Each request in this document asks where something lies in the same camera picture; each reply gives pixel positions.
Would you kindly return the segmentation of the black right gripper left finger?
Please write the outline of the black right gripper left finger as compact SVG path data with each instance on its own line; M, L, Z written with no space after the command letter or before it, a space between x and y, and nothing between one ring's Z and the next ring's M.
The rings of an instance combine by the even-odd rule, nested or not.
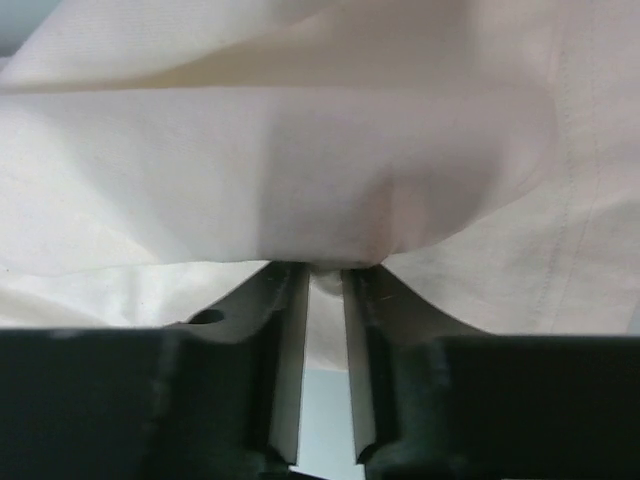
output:
M308 297L305 265L272 262L190 319L164 418L165 478L291 478Z

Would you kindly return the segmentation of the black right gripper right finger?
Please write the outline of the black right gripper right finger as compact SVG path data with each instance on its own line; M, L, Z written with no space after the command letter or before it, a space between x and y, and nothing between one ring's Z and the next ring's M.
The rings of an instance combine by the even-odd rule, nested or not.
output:
M432 348L473 327L382 266L341 274L356 461L368 479L458 479L438 407Z

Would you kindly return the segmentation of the white t-shirt red graphic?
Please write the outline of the white t-shirt red graphic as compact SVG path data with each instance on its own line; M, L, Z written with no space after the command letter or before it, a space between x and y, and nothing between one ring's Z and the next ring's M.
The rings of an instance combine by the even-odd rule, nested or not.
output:
M496 333L639 303L635 1L64 1L1 63L1 324L183 321L386 263Z

